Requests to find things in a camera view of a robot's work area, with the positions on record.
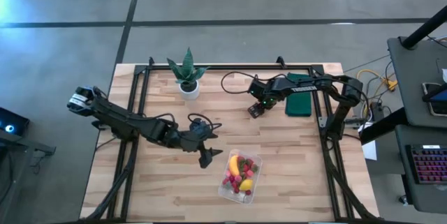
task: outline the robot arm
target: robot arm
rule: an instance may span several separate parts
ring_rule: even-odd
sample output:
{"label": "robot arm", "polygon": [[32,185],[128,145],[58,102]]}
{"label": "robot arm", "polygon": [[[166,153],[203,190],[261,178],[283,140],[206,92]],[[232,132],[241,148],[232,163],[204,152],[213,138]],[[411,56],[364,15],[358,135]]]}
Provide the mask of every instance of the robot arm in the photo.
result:
{"label": "robot arm", "polygon": [[176,148],[183,151],[199,151],[199,163],[206,168],[212,157],[220,154],[221,150],[205,149],[203,142],[208,138],[217,138],[212,131],[221,124],[206,124],[196,118],[191,120],[189,130],[178,130],[175,121],[159,117],[171,115],[164,114],[158,117],[144,117],[139,114],[111,103],[98,87],[78,87],[68,102],[71,112],[84,117],[96,117],[101,124],[111,128],[112,133],[119,139],[131,141],[142,135],[147,141],[167,148]]}
{"label": "robot arm", "polygon": [[[342,92],[339,94],[333,82],[343,83]],[[340,140],[344,131],[344,120],[349,110],[360,102],[362,82],[345,75],[332,76],[325,74],[320,77],[306,77],[292,81],[286,77],[276,77],[263,83],[253,80],[248,92],[258,99],[248,111],[253,118],[264,114],[265,110],[270,110],[278,101],[284,100],[287,96],[295,93],[309,91],[323,91],[339,102],[336,112],[328,117],[325,127],[325,136],[330,140]]]}

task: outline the gray floor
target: gray floor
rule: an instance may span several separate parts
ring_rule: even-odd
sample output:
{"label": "gray floor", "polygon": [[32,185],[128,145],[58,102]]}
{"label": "gray floor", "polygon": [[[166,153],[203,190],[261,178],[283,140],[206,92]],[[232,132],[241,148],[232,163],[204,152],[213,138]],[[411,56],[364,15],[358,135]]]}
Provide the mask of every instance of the gray floor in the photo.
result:
{"label": "gray floor", "polygon": [[[0,0],[0,22],[123,22],[130,2]],[[138,0],[134,20],[417,18],[430,17],[445,4],[446,0]],[[283,56],[288,62],[341,62],[349,69],[387,55],[387,38],[408,35],[419,26],[140,27],[130,32],[123,62],[145,63],[150,56],[159,63],[166,57],[180,60],[191,47],[196,62],[272,62]],[[9,223],[77,219],[98,133],[89,125],[92,119],[71,114],[66,103],[80,85],[108,90],[122,32],[121,27],[0,29],[0,73],[10,77],[0,83],[0,106],[31,119],[29,138],[57,146],[38,175],[28,171]],[[446,34],[442,26],[432,36]],[[389,61],[387,57],[365,67],[383,73]],[[371,77],[364,74],[360,79]],[[370,92],[378,85],[373,83]],[[398,90],[382,99],[392,110],[402,106]],[[382,217],[445,223],[447,216],[401,206],[396,202],[403,194],[400,178],[368,165]]]}

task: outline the wooden tabletop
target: wooden tabletop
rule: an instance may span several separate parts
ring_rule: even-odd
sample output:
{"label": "wooden tabletop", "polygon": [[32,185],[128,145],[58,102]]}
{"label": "wooden tabletop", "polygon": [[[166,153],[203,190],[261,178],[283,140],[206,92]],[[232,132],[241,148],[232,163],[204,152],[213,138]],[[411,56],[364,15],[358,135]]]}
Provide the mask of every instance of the wooden tabletop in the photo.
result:
{"label": "wooden tabletop", "polygon": [[[325,73],[342,74],[341,64],[323,65]],[[117,65],[110,88],[111,102],[127,107],[134,66]],[[173,113],[180,130],[188,128],[187,114],[204,114],[213,122],[223,124],[215,131],[219,138],[207,140],[205,146],[223,150],[223,153],[215,156],[208,168],[201,169],[199,153],[166,149],[141,137],[127,221],[333,221],[314,105],[310,117],[287,117],[284,114],[285,103],[281,102],[263,116],[252,119],[247,108],[256,102],[255,98],[249,94],[227,94],[222,90],[221,77],[227,72],[229,70],[208,70],[200,79],[197,100],[185,102],[170,71],[151,71],[145,114],[150,117]],[[269,78],[288,71],[245,72]],[[293,72],[307,74],[304,71]],[[230,75],[224,84],[228,90],[244,91],[250,82],[249,77]],[[142,78],[138,84],[135,112]],[[110,132],[103,132],[98,144],[110,138]],[[345,137],[340,146],[349,186],[368,210],[378,216],[360,142]],[[231,149],[256,154],[263,159],[254,201],[250,205],[239,204],[217,194]],[[81,217],[93,212],[110,189],[118,150],[117,140],[96,152]],[[118,213],[123,190],[122,186]],[[339,187],[337,194],[344,213]]]}

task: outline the rgb keyboard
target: rgb keyboard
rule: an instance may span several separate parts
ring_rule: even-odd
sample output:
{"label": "rgb keyboard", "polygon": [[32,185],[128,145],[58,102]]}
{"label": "rgb keyboard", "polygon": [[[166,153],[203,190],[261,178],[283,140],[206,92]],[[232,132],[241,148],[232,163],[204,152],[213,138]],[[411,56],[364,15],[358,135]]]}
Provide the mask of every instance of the rgb keyboard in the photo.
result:
{"label": "rgb keyboard", "polygon": [[447,146],[409,145],[407,151],[417,184],[447,184]]}

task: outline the plastic container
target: plastic container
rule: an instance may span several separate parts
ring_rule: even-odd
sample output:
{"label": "plastic container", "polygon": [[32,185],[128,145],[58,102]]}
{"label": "plastic container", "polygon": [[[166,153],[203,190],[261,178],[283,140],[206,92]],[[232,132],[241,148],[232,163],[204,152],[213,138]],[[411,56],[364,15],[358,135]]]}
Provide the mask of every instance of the plastic container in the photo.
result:
{"label": "plastic container", "polygon": [[[249,179],[253,180],[253,184],[251,186],[251,194],[250,195],[246,195],[245,191],[240,191],[239,193],[235,193],[234,192],[234,188],[227,183],[226,185],[223,185],[222,182],[224,181],[225,178],[227,178],[227,174],[226,172],[229,171],[229,163],[230,163],[230,158],[233,157],[234,155],[238,155],[238,156],[242,156],[244,157],[244,159],[252,159],[252,161],[254,162],[254,164],[256,164],[258,166],[258,171],[256,171],[256,173],[250,177]],[[245,153],[243,151],[237,150],[237,149],[233,149],[230,151],[230,155],[228,156],[228,162],[226,163],[226,167],[225,170],[223,171],[223,176],[222,176],[222,180],[218,189],[218,193],[220,196],[227,198],[229,200],[233,200],[242,204],[250,204],[251,202],[253,202],[254,199],[254,195],[256,192],[256,184],[258,183],[258,178],[259,178],[259,174],[261,173],[261,168],[263,165],[263,161],[261,158],[259,158],[259,156],[256,155],[251,155],[248,153]]]}

